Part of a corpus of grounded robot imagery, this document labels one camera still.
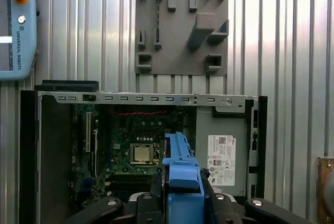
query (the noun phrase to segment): gray wall mount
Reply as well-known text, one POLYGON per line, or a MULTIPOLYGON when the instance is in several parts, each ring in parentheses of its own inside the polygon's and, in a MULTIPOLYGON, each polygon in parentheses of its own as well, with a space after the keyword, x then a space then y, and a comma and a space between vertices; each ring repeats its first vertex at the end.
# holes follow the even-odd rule
POLYGON ((136 73, 224 76, 228 35, 228 0, 136 0, 136 73))

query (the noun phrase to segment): pcie slot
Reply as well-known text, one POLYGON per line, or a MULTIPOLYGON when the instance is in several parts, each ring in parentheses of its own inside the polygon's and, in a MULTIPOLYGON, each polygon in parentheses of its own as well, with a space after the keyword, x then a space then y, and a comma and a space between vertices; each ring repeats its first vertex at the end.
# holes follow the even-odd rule
POLYGON ((92 112, 86 113, 86 152, 90 152, 92 112))
POLYGON ((94 162, 92 163, 92 171, 93 174, 95 175, 95 177, 97 177, 98 175, 98 129, 94 129, 93 133, 94 133, 94 138, 95 138, 95 145, 94 145, 94 155, 93 155, 93 160, 94 162))

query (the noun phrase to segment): motherboard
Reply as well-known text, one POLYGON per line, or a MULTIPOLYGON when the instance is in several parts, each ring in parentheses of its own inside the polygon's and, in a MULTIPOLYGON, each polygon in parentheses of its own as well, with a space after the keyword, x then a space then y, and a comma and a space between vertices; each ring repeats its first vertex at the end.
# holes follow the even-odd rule
POLYGON ((72 211, 148 191, 152 175, 162 172, 165 134, 187 132, 190 117, 189 107, 74 105, 72 211))

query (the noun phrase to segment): label sticker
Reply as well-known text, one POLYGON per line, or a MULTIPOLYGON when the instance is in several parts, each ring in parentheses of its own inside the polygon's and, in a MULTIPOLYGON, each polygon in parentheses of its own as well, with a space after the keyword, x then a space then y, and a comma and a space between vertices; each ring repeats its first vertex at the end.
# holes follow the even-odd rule
POLYGON ((211 186, 235 185, 235 145, 232 135, 208 136, 208 169, 211 186))

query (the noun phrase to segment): corrugated metal wall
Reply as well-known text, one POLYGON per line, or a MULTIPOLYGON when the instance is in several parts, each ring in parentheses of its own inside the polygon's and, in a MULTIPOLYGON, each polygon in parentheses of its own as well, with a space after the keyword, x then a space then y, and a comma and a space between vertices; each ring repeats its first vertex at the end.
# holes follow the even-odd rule
POLYGON ((317 157, 334 155, 332 0, 229 0, 228 75, 210 78, 135 74, 135 0, 37 2, 35 73, 0 89, 0 223, 17 221, 19 91, 43 79, 98 80, 114 92, 267 95, 266 198, 315 220, 317 157))

